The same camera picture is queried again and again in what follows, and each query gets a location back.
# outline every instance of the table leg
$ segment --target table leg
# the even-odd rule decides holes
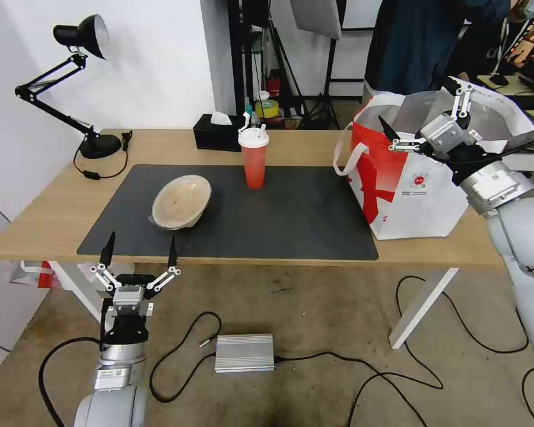
[[[93,284],[87,280],[76,264],[58,263],[48,261],[58,277],[64,289],[72,291],[83,305],[89,310],[98,322],[101,322],[101,307],[103,298]],[[110,330],[113,327],[113,319],[108,317],[105,321],[105,329]]]
[[[431,308],[458,271],[458,268],[450,268],[437,283],[424,283],[419,294],[415,296],[390,334],[390,345],[394,350],[402,346],[409,334],[411,334],[411,331],[413,331],[423,316],[425,316],[425,313]]]

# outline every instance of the wooden table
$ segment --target wooden table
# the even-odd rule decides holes
[[[516,94],[521,95],[534,95],[532,89],[522,83],[517,75],[506,76],[508,84],[504,87],[499,87],[490,81],[491,76],[483,75],[478,79],[488,88],[495,90],[504,96],[514,96]],[[525,113],[534,119],[534,110],[526,110]]]
[[[488,88],[495,90],[504,96],[514,96],[517,94],[522,95],[534,95],[532,89],[526,86],[519,80],[517,75],[507,76],[508,85],[504,87],[499,87],[490,81],[491,76],[482,75],[478,76],[478,79]],[[532,119],[534,123],[534,110],[526,110],[526,115]],[[523,171],[534,171],[534,154],[530,153],[518,153],[504,158],[504,163],[511,169],[514,170],[523,170]]]
[[[118,130],[109,133],[120,135]],[[267,151],[267,165],[331,166],[339,131],[273,130]],[[345,147],[341,155],[348,157]],[[81,168],[108,175],[119,170],[124,153],[102,159],[78,159]],[[47,260],[62,285],[70,289],[99,320],[101,298],[85,279],[77,263],[97,262],[97,256],[79,255],[76,250],[109,202],[126,173],[135,164],[209,164],[240,165],[240,153],[198,150],[191,130],[135,130],[129,149],[126,171],[113,179],[85,179],[72,164],[34,200],[0,235],[0,259]],[[503,262],[495,252],[485,221],[474,211],[467,211],[447,238],[375,240],[377,261],[289,260],[289,259],[213,259],[181,257],[179,264],[253,264],[305,266],[415,265],[441,267],[500,267]],[[165,257],[119,256],[114,262],[165,263]],[[456,269],[449,269],[447,279]],[[443,280],[425,286],[404,314],[392,345],[399,347],[411,329],[433,303],[435,292],[447,285]]]

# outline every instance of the tape roll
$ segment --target tape roll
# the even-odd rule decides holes
[[[255,112],[262,119],[270,119],[279,115],[279,103],[275,100],[257,101]]]

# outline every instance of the bowl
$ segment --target bowl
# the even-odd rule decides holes
[[[192,227],[208,206],[212,187],[199,175],[185,175],[166,184],[152,204],[151,221],[166,230]]]

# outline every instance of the red cup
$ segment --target red cup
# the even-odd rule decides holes
[[[265,184],[265,152],[269,136],[265,125],[259,128],[247,128],[239,134],[239,144],[243,153],[245,180],[252,190],[258,190]]]
[[[245,167],[245,180],[252,190],[258,190],[265,184],[265,152],[267,146],[259,148],[242,147]]]

